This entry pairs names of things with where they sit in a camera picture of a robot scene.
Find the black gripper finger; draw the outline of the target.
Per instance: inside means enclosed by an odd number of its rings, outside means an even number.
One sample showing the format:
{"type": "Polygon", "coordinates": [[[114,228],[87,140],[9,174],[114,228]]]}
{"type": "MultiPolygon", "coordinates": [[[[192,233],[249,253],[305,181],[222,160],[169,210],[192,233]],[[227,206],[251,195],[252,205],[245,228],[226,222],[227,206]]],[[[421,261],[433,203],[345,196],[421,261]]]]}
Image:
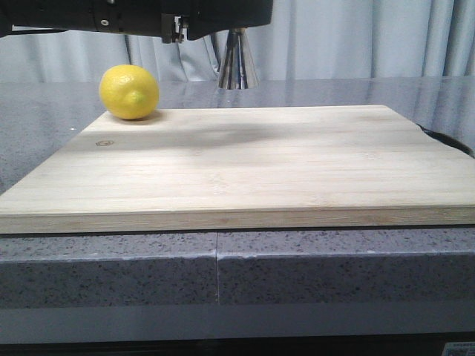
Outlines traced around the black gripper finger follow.
{"type": "Polygon", "coordinates": [[[188,40],[235,28],[267,25],[272,20],[273,0],[192,1],[188,40]]]}

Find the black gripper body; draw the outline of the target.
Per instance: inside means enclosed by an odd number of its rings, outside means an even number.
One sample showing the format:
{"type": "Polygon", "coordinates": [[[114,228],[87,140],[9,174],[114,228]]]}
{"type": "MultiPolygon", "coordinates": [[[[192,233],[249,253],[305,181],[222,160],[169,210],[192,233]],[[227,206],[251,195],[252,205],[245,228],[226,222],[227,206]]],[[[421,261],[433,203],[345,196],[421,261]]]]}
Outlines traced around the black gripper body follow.
{"type": "Polygon", "coordinates": [[[169,44],[181,40],[180,21],[190,19],[193,1],[92,1],[89,31],[159,37],[169,44]]]}

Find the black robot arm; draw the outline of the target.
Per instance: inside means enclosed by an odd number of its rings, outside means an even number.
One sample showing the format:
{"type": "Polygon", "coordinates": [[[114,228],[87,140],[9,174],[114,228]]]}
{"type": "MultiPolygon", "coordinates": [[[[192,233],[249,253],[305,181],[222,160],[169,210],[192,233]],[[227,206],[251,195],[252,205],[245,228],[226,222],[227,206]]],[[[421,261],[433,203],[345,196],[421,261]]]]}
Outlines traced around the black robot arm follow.
{"type": "Polygon", "coordinates": [[[1,36],[83,30],[165,43],[267,25],[272,1],[2,1],[1,36]]]}

